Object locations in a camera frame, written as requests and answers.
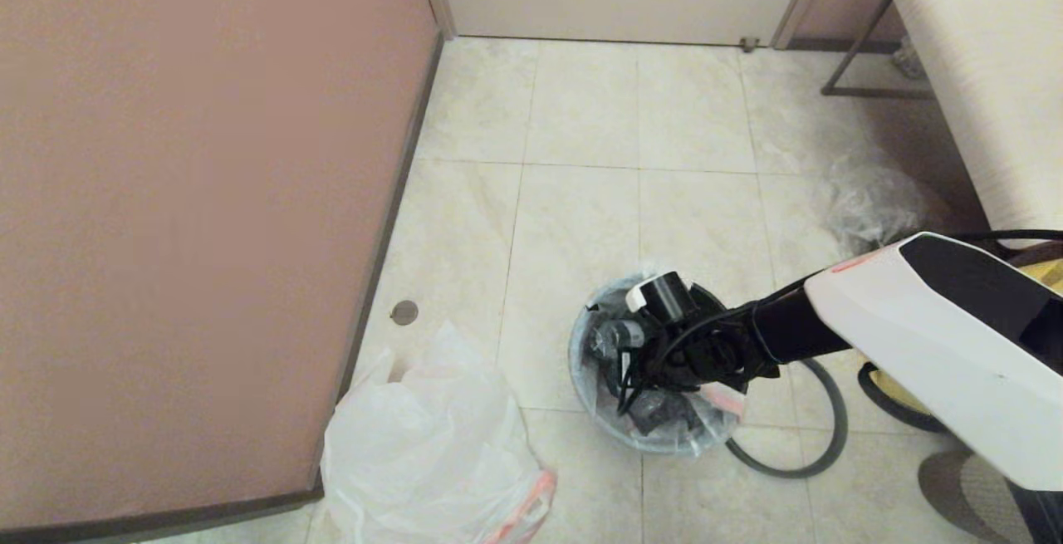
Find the white red bag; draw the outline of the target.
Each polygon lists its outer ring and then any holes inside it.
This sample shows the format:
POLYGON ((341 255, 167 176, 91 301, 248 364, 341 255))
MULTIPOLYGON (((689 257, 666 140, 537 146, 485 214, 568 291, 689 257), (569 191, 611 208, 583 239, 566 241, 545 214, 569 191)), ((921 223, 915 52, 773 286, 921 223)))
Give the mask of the white red bag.
POLYGON ((739 424, 745 386, 684 386, 671 343, 703 318, 726 312, 676 272, 635 274, 601 287, 571 332, 569 371, 577 398, 601 430, 634 450, 696 456, 726 443, 739 424))

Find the black round trash bin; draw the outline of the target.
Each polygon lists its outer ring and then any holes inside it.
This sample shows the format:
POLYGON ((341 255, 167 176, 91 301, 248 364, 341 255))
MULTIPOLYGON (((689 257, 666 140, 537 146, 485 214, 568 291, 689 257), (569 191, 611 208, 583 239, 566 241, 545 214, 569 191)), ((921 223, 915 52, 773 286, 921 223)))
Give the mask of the black round trash bin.
POLYGON ((607 385, 605 362, 590 350, 591 332, 604 321, 625 318, 625 298, 631 287, 649 279, 649 274, 636 272, 608 282, 581 306, 571 330, 568 346, 568 369, 577 400, 592 422, 623 445, 639 453, 697 457, 710 447, 725 444, 739 427, 741 412, 726 410, 699 393, 680 394, 690 401, 698 415, 692 429, 678 425, 640 434, 627 414, 619 414, 618 400, 607 385))

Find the yellow shopping bag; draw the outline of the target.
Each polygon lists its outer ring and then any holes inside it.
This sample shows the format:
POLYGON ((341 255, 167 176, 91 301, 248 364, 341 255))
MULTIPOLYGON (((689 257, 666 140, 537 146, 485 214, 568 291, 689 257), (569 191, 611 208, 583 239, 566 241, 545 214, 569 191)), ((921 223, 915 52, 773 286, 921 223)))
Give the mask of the yellow shopping bag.
MULTIPOLYGON (((1063 257, 1049 259, 1040 253, 1037 255, 1030 253, 1014 257, 1013 262, 1025 275, 1063 296, 1063 257)), ((901 384, 872 362, 861 367, 858 382, 874 404, 899 422, 928 432, 946 430, 944 424, 934 418, 914 394, 909 393, 901 384)))

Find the clear bag with black contents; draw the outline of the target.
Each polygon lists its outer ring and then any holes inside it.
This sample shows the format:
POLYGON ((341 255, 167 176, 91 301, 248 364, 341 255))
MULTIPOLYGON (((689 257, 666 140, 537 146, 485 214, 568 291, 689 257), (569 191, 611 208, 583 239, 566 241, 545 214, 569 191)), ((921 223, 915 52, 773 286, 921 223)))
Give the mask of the clear bag with black contents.
POLYGON ((892 164, 836 162, 824 188, 826 230, 851 252, 895 243, 941 218, 938 197, 892 164))

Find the clear plastic bottle white label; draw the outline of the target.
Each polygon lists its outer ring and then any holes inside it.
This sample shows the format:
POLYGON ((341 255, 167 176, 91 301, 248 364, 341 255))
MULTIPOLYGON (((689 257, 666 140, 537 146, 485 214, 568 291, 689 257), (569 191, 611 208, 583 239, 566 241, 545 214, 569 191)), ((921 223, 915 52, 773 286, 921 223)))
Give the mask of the clear plastic bottle white label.
POLYGON ((644 392, 627 408, 635 428, 642 435, 656 429, 678 425, 692 429, 698 415, 688 398, 677 393, 663 391, 644 392))
POLYGON ((645 333, 637 321, 608 320, 591 332, 590 350, 600 360, 618 360, 623 351, 641 348, 645 333))

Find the grey ribbed round object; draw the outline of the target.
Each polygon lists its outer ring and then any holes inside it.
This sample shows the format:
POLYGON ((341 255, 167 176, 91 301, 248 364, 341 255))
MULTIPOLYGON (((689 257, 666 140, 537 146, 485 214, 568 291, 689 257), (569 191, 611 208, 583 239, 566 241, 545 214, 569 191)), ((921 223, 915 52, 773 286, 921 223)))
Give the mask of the grey ribbed round object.
POLYGON ((968 450, 930 454, 919 462, 923 498, 954 527, 988 544, 1034 544, 1002 473, 968 450))

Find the small clear container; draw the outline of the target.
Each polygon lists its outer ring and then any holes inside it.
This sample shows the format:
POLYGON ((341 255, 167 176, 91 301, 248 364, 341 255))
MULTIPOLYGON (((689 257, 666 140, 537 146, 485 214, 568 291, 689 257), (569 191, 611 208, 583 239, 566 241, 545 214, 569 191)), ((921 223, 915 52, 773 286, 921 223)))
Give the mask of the small clear container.
POLYGON ((893 67, 904 78, 909 80, 923 80, 927 76, 925 67, 923 67, 922 61, 919 61, 918 52, 916 51, 914 41, 911 40, 911 36, 902 36, 897 47, 896 51, 892 53, 889 57, 893 67))

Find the cream striped table top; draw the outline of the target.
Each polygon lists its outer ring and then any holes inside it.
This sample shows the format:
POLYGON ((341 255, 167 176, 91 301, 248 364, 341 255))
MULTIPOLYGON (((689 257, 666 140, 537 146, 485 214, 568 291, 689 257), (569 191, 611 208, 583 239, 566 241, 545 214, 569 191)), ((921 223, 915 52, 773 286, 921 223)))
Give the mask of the cream striped table top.
POLYGON ((1063 0, 893 0, 994 230, 1063 230, 1063 0))

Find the white red-printed bin liner bag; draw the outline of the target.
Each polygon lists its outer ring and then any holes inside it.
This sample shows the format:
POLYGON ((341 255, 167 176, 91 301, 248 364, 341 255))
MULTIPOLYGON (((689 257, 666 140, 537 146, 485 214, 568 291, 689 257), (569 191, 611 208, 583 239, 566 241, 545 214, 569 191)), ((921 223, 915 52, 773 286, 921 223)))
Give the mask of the white red-printed bin liner bag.
POLYGON ((556 475, 501 371, 444 323, 408 370, 383 350, 324 432, 324 507, 342 544, 529 544, 556 475))

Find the dark metal table frame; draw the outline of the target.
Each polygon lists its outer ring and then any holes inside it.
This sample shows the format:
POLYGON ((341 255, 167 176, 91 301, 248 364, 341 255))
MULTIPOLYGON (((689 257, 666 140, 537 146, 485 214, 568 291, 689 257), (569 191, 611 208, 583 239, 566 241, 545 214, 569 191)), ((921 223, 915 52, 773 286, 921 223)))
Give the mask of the dark metal table frame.
POLYGON ((874 7, 872 14, 870 14, 870 19, 865 26, 857 33, 854 41, 848 48, 842 60, 840 60, 839 65, 836 70, 831 72, 831 75, 827 79, 827 82, 820 88, 820 94, 826 97, 854 97, 854 98, 866 98, 866 99, 907 99, 907 100, 933 100, 933 90, 919 90, 919 89, 888 89, 888 87, 847 87, 839 86, 840 78, 842 78, 845 72, 850 67, 853 60, 862 52, 865 42, 868 40, 870 36, 874 30, 879 26, 881 18, 884 17, 887 11, 893 6, 894 0, 880 0, 877 6, 874 7))

